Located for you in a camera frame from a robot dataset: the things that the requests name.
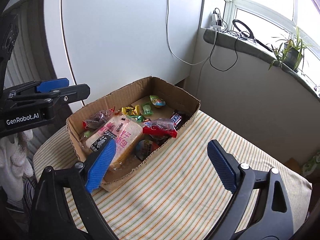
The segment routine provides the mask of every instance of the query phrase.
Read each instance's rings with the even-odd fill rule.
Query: striped tablecloth
[[[203,239],[231,198],[215,172],[206,152],[207,143],[217,139],[238,162],[253,169],[280,170],[292,208],[294,230],[304,222],[311,185],[297,173],[243,139],[221,123],[199,111],[188,130],[140,174],[114,192],[92,193],[100,212],[120,239]],[[36,152],[33,162],[37,179],[45,166],[70,167],[77,160],[65,128],[56,132]],[[85,230],[66,189],[71,214]],[[254,208],[254,190],[238,231],[246,227]]]

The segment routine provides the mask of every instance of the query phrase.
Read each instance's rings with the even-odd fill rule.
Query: black cable
[[[27,178],[27,180],[30,182],[30,185],[35,189],[35,188],[36,188],[36,185],[34,184],[34,182],[31,181],[30,178],[28,178],[28,177],[26,177],[26,178]]]
[[[233,63],[233,65],[232,65],[231,67],[229,67],[229,68],[227,68],[227,69],[225,69],[225,70],[218,69],[218,68],[214,67],[214,66],[211,64],[211,56],[212,56],[214,47],[216,46],[216,43],[217,43],[217,42],[215,42],[215,44],[214,44],[214,46],[213,46],[213,48],[212,48],[212,50],[211,50],[210,57],[209,57],[209,63],[210,63],[210,65],[211,65],[214,69],[216,69],[216,70],[218,70],[218,71],[220,71],[220,72],[225,72],[225,71],[228,71],[230,68],[232,68],[232,67],[237,63],[237,61],[238,61],[238,53],[237,53],[237,51],[236,51],[236,42],[237,42],[237,40],[239,39],[239,37],[240,37],[240,33],[238,33],[238,37],[236,38],[236,41],[235,41],[235,53],[236,53],[237,59],[236,59],[236,61]]]
[[[220,9],[219,8],[215,8],[214,9],[214,13],[218,14],[218,17],[221,19],[222,24],[223,23],[226,24],[226,25],[223,24],[224,30],[222,31],[222,33],[226,33],[228,31],[228,24],[222,19],[221,13],[220,13]]]
[[[227,31],[227,33],[231,34],[234,37],[239,37],[240,36],[240,33],[236,32],[236,31]]]

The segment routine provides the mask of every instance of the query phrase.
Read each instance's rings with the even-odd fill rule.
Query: white cable
[[[169,47],[169,50],[170,50],[171,54],[172,54],[174,57],[176,57],[177,59],[179,59],[179,60],[181,60],[182,62],[184,62],[184,63],[186,63],[186,64],[188,64],[188,65],[191,65],[191,66],[198,65],[198,64],[203,63],[203,62],[205,63],[205,62],[209,59],[210,55],[209,55],[207,58],[205,58],[203,61],[199,62],[199,63],[191,64],[191,63],[188,63],[188,62],[182,60],[181,58],[177,57],[177,56],[172,52],[172,50],[171,50],[171,48],[170,48],[170,44],[169,44],[169,37],[168,37],[168,18],[169,18],[169,0],[167,0],[166,34],[167,34],[167,44],[168,44],[168,47]]]
[[[200,73],[199,73],[199,78],[198,78],[198,86],[197,86],[197,91],[196,91],[196,97],[198,96],[198,90],[199,90],[199,84],[200,84],[200,79],[201,79],[201,73],[202,73],[202,69],[203,69],[203,66],[204,64],[208,61],[208,59],[211,57],[213,51],[214,51],[214,48],[216,46],[216,42],[217,42],[217,34],[218,34],[219,31],[217,31],[217,29],[215,29],[215,35],[214,35],[214,41],[213,41],[213,48],[212,48],[212,51],[210,52],[209,54],[209,57],[207,57],[207,59],[205,60],[205,62],[203,63],[203,65],[201,66],[201,69],[200,69]]]

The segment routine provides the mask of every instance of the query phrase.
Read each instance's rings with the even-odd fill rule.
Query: white glove
[[[13,143],[8,137],[0,139],[0,185],[8,198],[15,201],[23,197],[22,176],[31,177],[33,175],[33,169],[26,158],[27,141],[30,141],[32,137],[32,130],[27,130],[15,134]]]

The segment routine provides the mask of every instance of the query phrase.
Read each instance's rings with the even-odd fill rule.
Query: plastic bag
[[[84,129],[98,129],[111,118],[114,111],[115,108],[97,112],[96,114],[92,115],[89,119],[82,121]]]
[[[143,133],[155,135],[155,136],[170,136],[173,138],[177,137],[177,131],[174,127],[174,120],[159,118],[150,123],[146,123],[143,127]]]
[[[84,142],[85,142],[92,134],[93,134],[93,132],[88,131],[88,130],[84,131],[84,132],[81,134],[81,136],[80,136],[80,142],[81,142],[82,146],[83,146]]]
[[[110,120],[85,141],[84,147],[87,151],[97,151],[106,136],[116,141],[116,155],[110,167],[119,168],[142,137],[142,127],[120,111],[115,112]]]

